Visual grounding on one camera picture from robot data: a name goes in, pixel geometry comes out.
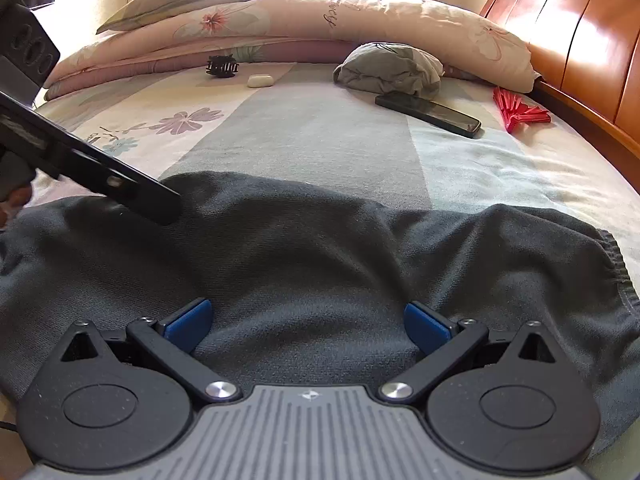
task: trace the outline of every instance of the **dark gray towel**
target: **dark gray towel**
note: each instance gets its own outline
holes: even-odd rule
[[[602,409],[595,450],[640,415],[639,301],[613,238],[554,210],[395,210],[237,173],[166,183],[161,228],[105,198],[22,213],[0,236],[0,377],[19,397],[69,324],[119,328],[197,296],[215,306],[196,357],[254,383],[377,387],[420,357],[402,310],[513,330],[543,321]]]

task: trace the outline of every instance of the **wooden bed frame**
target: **wooden bed frame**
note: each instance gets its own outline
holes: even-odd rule
[[[640,0],[487,0],[481,14],[527,42],[543,77],[531,97],[640,192]]]

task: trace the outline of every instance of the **gray towel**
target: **gray towel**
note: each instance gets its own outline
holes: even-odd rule
[[[442,63],[431,54],[399,43],[367,43],[334,71],[334,82],[385,94],[398,90],[424,99],[440,92]]]

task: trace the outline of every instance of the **screw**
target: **screw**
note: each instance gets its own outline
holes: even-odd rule
[[[108,176],[107,177],[107,186],[109,187],[120,187],[124,181],[119,176]]]
[[[238,387],[226,381],[216,381],[215,383],[208,384],[204,391],[209,397],[214,399],[228,399],[236,394]]]
[[[414,389],[405,383],[387,383],[380,388],[380,393],[387,399],[406,399]]]

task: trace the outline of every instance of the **red folding fan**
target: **red folding fan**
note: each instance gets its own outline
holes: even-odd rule
[[[494,89],[494,101],[504,121],[504,127],[512,134],[520,123],[550,123],[549,112],[539,106],[527,106],[522,98],[504,88]]]

